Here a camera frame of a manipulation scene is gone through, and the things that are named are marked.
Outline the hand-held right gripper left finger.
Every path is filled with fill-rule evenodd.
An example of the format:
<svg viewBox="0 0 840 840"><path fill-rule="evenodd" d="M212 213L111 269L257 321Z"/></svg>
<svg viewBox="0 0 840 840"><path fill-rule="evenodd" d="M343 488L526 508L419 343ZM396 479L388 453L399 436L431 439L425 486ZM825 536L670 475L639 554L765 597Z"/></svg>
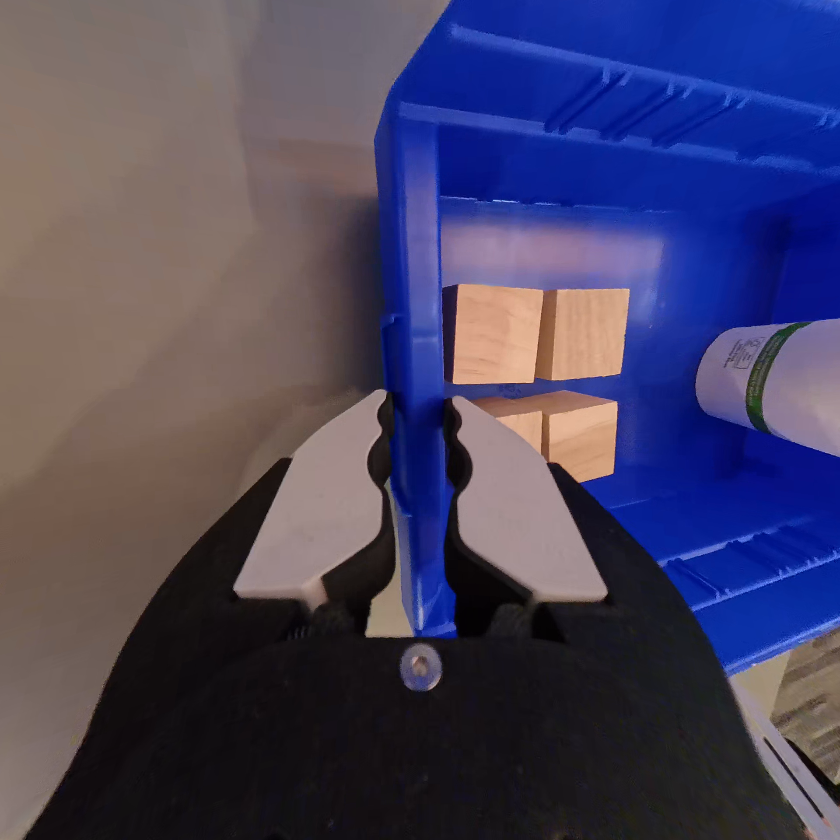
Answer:
<svg viewBox="0 0 840 840"><path fill-rule="evenodd" d="M296 450L234 583L238 599L294 602L324 633L366 635L396 571L393 434L392 395L377 390Z"/></svg>

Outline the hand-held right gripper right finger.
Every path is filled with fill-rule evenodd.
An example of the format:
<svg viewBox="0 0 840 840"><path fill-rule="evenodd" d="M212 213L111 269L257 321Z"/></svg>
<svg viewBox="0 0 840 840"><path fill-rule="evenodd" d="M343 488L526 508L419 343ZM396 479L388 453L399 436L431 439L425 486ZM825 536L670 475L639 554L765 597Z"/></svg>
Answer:
<svg viewBox="0 0 840 840"><path fill-rule="evenodd" d="M547 462L464 397L448 400L453 487L444 572L460 637L488 633L499 610L523 621L542 605L596 604L608 590Z"/></svg>

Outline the blue plastic storage bin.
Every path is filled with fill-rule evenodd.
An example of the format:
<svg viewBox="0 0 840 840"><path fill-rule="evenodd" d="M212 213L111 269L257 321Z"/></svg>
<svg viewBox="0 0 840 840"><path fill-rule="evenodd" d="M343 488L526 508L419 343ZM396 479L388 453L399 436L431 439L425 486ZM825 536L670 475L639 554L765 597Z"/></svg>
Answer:
<svg viewBox="0 0 840 840"><path fill-rule="evenodd" d="M838 458L706 415L721 333L838 318L838 2L451 2L374 138L392 488L412 630L455 632L445 400L617 401L586 489L727 672L838 627ZM445 379L442 289L626 288L621 374Z"/></svg>

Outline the wooden cube block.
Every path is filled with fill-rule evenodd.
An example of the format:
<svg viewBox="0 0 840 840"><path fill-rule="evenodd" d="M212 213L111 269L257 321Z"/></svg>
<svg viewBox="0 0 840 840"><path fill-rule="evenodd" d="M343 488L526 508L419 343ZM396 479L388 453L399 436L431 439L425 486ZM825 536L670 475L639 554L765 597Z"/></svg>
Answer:
<svg viewBox="0 0 840 840"><path fill-rule="evenodd" d="M531 406L528 399L488 396L471 402L517 433L543 455L543 413Z"/></svg>
<svg viewBox="0 0 840 840"><path fill-rule="evenodd" d="M618 403L577 392L539 397L542 456L585 482L613 474Z"/></svg>
<svg viewBox="0 0 840 840"><path fill-rule="evenodd" d="M444 378L454 385L535 379L543 291L459 284L442 291Z"/></svg>
<svg viewBox="0 0 840 840"><path fill-rule="evenodd" d="M543 293L535 378L559 382L619 375L629 289Z"/></svg>

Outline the white tube with green band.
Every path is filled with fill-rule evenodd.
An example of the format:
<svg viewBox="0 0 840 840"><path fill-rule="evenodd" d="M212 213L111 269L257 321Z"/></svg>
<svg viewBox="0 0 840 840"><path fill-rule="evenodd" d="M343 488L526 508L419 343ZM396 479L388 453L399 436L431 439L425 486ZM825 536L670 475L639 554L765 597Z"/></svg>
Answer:
<svg viewBox="0 0 840 840"><path fill-rule="evenodd" d="M735 328L696 373L710 416L839 456L839 320Z"/></svg>

